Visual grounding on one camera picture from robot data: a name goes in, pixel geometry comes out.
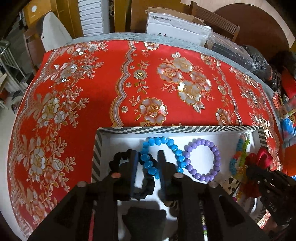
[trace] purple beaded bracelet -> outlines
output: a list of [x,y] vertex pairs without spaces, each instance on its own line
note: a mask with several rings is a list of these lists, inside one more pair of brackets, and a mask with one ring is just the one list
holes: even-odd
[[[199,145],[204,145],[208,146],[210,150],[214,154],[214,167],[213,169],[210,170],[209,175],[201,175],[200,173],[197,172],[196,169],[193,168],[193,166],[190,164],[191,160],[189,159],[190,157],[190,152],[192,150],[196,149],[197,146]],[[185,157],[185,162],[187,164],[186,169],[189,171],[189,173],[199,181],[203,182],[209,182],[213,181],[217,173],[220,171],[220,165],[221,165],[221,157],[220,157],[220,151],[218,150],[218,147],[215,146],[214,142],[212,141],[206,141],[205,139],[193,139],[192,142],[189,142],[188,146],[185,146],[185,152],[183,152],[183,156]]]

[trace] wooden chair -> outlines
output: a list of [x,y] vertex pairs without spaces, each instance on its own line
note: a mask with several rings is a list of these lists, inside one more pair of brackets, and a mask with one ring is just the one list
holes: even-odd
[[42,63],[45,49],[35,26],[24,32],[24,41],[27,53],[31,59],[33,74],[36,74]]
[[197,3],[193,1],[191,1],[190,10],[193,16],[204,20],[206,24],[215,25],[233,35],[231,41],[235,42],[240,30],[240,27],[238,25],[229,22],[218,14],[215,14],[209,10],[206,10],[205,8],[198,6]]

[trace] black scrunchie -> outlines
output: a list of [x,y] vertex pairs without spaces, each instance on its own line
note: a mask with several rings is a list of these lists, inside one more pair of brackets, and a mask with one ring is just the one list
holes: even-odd
[[[126,160],[131,156],[131,149],[128,149],[126,152],[118,152],[114,155],[113,161],[109,162],[109,167],[111,169],[111,173],[118,172],[119,171],[119,164],[120,160]],[[140,159],[141,154],[138,152],[138,160],[141,165],[144,164],[144,162]],[[148,154],[150,156],[150,160],[153,162],[153,167],[157,168],[157,161],[152,157],[151,154]],[[154,177],[148,173],[147,170],[144,169],[144,179],[143,183],[146,182],[146,186],[144,189],[139,193],[134,193],[132,198],[137,199],[140,201],[141,199],[145,199],[146,196],[152,195],[155,187]]]

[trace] brown round table top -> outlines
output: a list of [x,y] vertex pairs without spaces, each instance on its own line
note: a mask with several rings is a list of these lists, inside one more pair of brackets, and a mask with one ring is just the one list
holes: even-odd
[[282,28],[261,8],[235,3],[224,6],[215,13],[240,26],[235,41],[237,44],[254,46],[267,60],[279,51],[289,50],[288,40]]

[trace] white circular sticker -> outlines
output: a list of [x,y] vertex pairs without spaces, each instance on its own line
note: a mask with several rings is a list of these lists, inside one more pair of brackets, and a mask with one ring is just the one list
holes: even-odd
[[37,6],[34,5],[34,6],[32,7],[32,12],[36,12],[36,10],[37,10]]

